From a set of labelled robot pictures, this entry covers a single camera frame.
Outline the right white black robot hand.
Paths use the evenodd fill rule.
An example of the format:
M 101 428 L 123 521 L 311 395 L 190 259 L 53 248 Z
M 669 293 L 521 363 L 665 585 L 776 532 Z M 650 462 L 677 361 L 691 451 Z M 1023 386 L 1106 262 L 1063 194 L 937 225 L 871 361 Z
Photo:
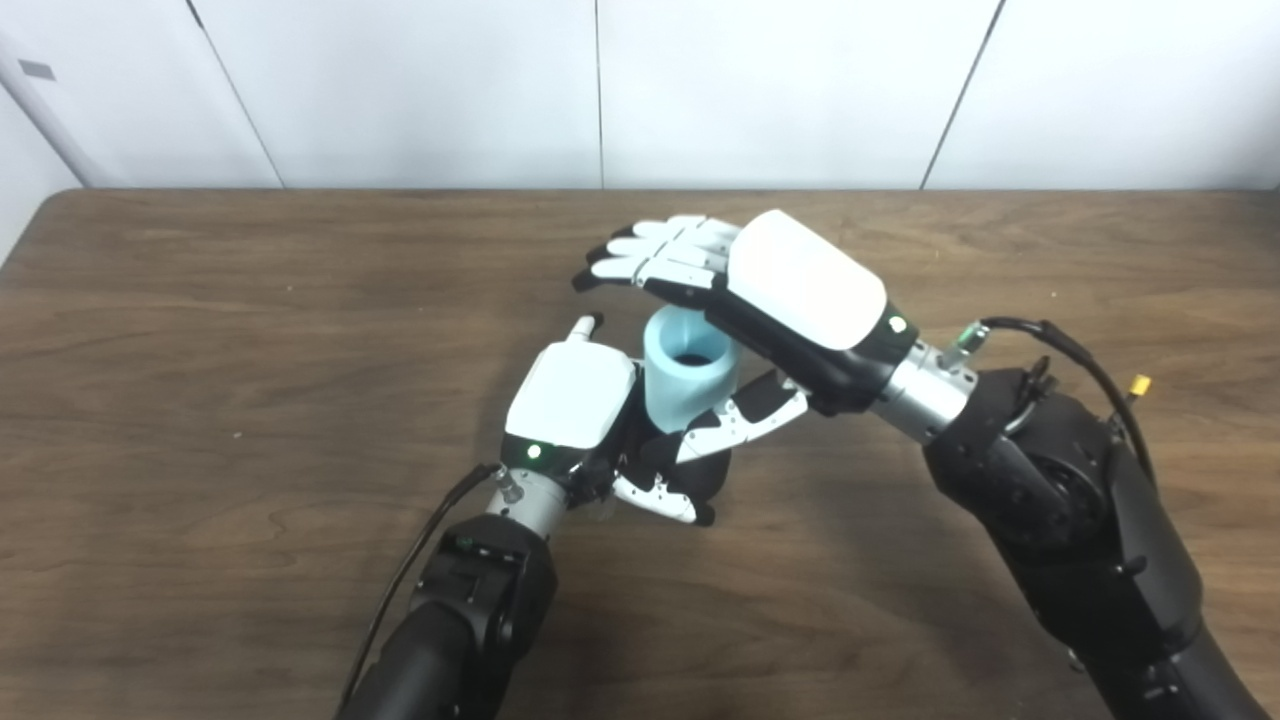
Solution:
M 660 469 L 744 445 L 808 411 L 863 414 L 918 333 L 884 282 L 781 210 L 746 225 L 701 215 L 636 222 L 586 255 L 577 292 L 632 286 L 694 311 L 772 364 L 684 430 L 650 441 Z

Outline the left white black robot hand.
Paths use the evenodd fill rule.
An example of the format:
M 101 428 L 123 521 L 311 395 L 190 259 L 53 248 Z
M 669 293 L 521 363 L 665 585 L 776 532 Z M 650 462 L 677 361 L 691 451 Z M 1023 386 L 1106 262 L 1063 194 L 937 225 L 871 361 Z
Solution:
M 488 515 L 548 538 L 582 506 L 618 500 L 692 527 L 716 511 L 640 457 L 659 434 L 646 411 L 643 361 L 594 341 L 599 313 L 580 316 L 541 350 L 511 401 Z

